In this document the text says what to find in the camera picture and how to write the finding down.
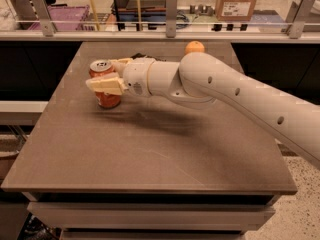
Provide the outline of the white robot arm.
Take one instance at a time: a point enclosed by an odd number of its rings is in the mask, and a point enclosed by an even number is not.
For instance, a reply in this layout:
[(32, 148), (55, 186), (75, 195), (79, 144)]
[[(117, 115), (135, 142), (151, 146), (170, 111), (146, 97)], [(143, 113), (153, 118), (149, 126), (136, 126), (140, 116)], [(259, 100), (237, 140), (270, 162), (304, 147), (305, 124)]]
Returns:
[(220, 100), (320, 169), (320, 108), (250, 78), (219, 59), (191, 52), (179, 62), (154, 58), (109, 60), (114, 71), (86, 81), (93, 92), (161, 96), (202, 109)]

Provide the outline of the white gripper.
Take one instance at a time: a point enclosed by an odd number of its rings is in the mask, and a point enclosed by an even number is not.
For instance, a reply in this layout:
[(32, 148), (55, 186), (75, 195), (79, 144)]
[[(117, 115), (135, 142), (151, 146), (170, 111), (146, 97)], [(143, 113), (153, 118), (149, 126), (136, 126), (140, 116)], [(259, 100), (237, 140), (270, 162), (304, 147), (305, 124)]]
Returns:
[(153, 58), (111, 59), (116, 72), (123, 71), (123, 78), (118, 73), (93, 77), (86, 81), (86, 86), (93, 92), (110, 95), (123, 95), (127, 90), (135, 96), (150, 97), (148, 73), (155, 62)]

